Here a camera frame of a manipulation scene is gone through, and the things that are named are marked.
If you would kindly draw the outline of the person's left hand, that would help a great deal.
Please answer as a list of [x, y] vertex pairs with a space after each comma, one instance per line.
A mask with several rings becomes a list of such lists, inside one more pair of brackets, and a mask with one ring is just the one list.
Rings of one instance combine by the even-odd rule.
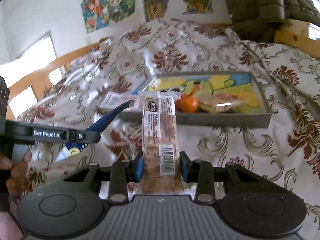
[[22, 161], [16, 164], [1, 153], [1, 170], [10, 172], [9, 178], [5, 180], [5, 185], [8, 192], [15, 197], [20, 195], [22, 192], [30, 160], [31, 151], [29, 149], [25, 152]]

